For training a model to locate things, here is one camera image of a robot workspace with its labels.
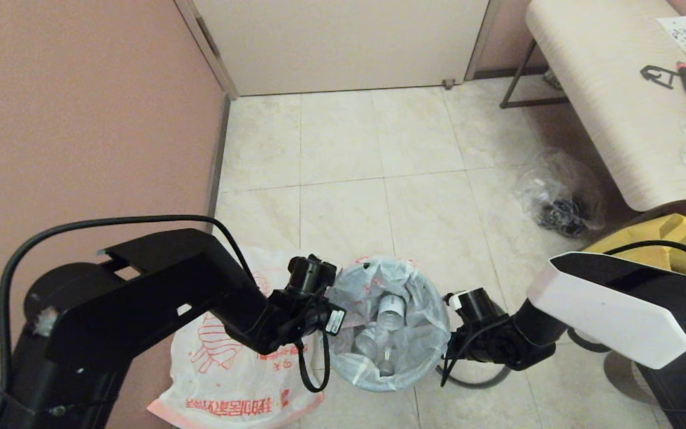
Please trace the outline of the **white red-print trash bag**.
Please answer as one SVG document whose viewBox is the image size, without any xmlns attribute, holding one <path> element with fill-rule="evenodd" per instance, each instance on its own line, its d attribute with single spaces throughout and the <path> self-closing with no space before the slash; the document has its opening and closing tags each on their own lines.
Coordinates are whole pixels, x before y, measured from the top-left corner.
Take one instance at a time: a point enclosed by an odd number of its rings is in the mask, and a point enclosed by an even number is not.
<svg viewBox="0 0 686 429">
<path fill-rule="evenodd" d="M 384 331 L 376 324 L 383 295 L 406 302 L 405 324 Z M 340 334 L 331 340 L 332 369 L 352 386 L 389 393 L 411 388 L 436 368 L 450 339 L 450 321 L 439 292 L 410 260 L 365 256 L 337 275 L 326 296 L 348 313 Z M 353 352 L 354 337 L 366 324 L 376 324 L 378 358 Z M 392 351 L 395 373 L 380 377 L 376 364 L 386 349 Z"/>
<path fill-rule="evenodd" d="M 325 399 L 303 385 L 298 356 L 291 344 L 258 354 L 204 313 L 175 333 L 172 384 L 147 410 L 178 429 L 278 429 Z"/>
</svg>

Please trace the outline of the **flat white red-print trash bag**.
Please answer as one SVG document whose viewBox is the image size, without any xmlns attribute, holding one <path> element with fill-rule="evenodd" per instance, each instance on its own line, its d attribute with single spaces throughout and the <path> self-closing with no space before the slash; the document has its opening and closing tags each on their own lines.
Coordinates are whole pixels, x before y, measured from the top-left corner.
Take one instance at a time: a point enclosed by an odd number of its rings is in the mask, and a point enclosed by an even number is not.
<svg viewBox="0 0 686 429">
<path fill-rule="evenodd" d="M 303 385 L 298 356 L 291 344 L 258 354 L 204 313 L 175 333 L 172 384 L 147 410 L 178 429 L 278 429 L 325 399 Z"/>
</svg>

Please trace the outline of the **clear bag with black items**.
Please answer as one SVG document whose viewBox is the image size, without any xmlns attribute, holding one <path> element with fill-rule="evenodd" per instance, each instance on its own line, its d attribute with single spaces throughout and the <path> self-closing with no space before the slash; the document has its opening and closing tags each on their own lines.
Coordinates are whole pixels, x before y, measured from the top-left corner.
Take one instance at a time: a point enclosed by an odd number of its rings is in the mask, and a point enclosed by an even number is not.
<svg viewBox="0 0 686 429">
<path fill-rule="evenodd" d="M 518 176 L 513 195 L 540 228 L 579 238 L 606 225 L 604 190 L 588 166 L 560 149 L 549 149 Z"/>
</svg>

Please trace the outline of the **yellow fabric tote bag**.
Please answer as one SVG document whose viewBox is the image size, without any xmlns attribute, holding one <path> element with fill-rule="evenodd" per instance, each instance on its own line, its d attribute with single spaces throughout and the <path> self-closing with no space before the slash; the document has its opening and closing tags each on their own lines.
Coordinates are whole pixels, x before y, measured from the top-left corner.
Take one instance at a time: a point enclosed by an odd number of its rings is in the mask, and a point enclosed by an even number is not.
<svg viewBox="0 0 686 429">
<path fill-rule="evenodd" d="M 591 244 L 585 252 L 606 253 L 607 250 L 642 241 L 672 241 L 686 245 L 686 217 L 670 214 L 637 223 Z M 618 253 L 617 257 L 686 275 L 686 252 L 675 248 L 643 247 Z"/>
</svg>

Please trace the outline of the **clear bottle with white label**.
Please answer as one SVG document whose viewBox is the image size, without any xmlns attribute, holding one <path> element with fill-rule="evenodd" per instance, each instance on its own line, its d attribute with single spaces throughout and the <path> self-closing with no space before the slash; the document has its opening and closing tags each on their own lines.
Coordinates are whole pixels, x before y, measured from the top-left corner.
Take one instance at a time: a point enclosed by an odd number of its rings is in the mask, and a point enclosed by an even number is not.
<svg viewBox="0 0 686 429">
<path fill-rule="evenodd" d="M 386 294 L 379 300 L 376 324 L 384 331 L 397 331 L 405 324 L 406 302 L 398 295 Z"/>
</svg>

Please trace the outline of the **beige ribbed bin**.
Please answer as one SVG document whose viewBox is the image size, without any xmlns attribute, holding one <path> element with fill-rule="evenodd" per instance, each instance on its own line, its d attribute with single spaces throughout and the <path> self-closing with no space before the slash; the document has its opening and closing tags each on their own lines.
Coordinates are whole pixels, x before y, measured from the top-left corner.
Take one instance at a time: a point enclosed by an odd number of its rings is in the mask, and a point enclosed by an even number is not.
<svg viewBox="0 0 686 429">
<path fill-rule="evenodd" d="M 660 408 L 658 399 L 634 361 L 610 351 L 603 361 L 603 370 L 612 386 L 624 396 L 652 408 Z"/>
</svg>

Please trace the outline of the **beige bench with metal legs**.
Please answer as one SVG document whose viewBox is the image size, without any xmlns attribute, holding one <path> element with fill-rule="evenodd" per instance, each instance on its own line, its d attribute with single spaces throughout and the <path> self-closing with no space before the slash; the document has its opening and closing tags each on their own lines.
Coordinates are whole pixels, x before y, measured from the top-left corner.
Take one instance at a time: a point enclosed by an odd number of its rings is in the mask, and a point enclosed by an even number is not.
<svg viewBox="0 0 686 429">
<path fill-rule="evenodd" d="M 682 89 L 645 80 L 683 53 L 659 24 L 668 0 L 531 0 L 525 22 L 560 79 L 627 206 L 638 212 L 686 201 Z"/>
</svg>

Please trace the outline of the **black metal hook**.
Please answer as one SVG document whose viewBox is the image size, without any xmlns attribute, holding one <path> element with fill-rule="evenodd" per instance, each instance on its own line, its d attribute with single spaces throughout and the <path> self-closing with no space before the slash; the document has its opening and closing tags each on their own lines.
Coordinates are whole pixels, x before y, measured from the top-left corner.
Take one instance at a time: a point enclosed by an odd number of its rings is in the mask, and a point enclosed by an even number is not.
<svg viewBox="0 0 686 429">
<path fill-rule="evenodd" d="M 674 80 L 679 74 L 675 70 L 667 70 L 661 66 L 647 65 L 640 70 L 645 81 L 653 82 L 665 89 L 674 89 Z"/>
</svg>

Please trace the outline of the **grey wall baseboard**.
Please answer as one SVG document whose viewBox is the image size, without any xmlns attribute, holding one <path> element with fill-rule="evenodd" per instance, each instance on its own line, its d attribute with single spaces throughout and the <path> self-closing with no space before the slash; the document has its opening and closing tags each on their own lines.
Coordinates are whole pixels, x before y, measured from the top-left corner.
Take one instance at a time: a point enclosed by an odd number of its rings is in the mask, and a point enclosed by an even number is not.
<svg viewBox="0 0 686 429">
<path fill-rule="evenodd" d="M 210 217 L 215 217 L 217 212 L 217 201 L 220 189 L 220 177 L 223 168 L 223 159 L 226 148 L 226 138 L 231 105 L 231 98 L 229 98 L 229 95 L 225 95 L 223 98 L 222 112 L 219 118 L 217 140 L 213 150 L 212 161 L 210 163 L 206 211 L 206 215 Z"/>
</svg>

